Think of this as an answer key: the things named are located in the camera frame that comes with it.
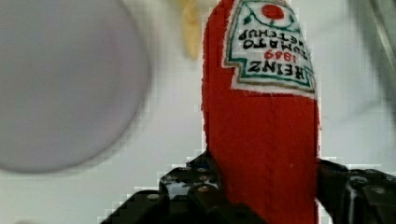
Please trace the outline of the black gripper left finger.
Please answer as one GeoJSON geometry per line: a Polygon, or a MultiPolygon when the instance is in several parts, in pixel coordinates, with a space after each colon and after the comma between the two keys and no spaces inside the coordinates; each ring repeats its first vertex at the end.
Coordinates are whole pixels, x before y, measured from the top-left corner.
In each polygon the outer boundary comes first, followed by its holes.
{"type": "Polygon", "coordinates": [[[209,152],[164,175],[157,190],[129,197],[101,224],[266,224],[247,205],[230,202],[209,152]]]}

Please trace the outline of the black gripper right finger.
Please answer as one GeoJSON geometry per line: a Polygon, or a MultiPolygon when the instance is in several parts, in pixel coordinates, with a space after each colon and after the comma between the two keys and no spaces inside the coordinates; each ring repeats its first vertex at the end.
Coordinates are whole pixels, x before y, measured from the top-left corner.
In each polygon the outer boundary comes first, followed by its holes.
{"type": "Polygon", "coordinates": [[[375,169],[318,160],[316,197],[333,224],[396,224],[396,180],[375,169]]]}

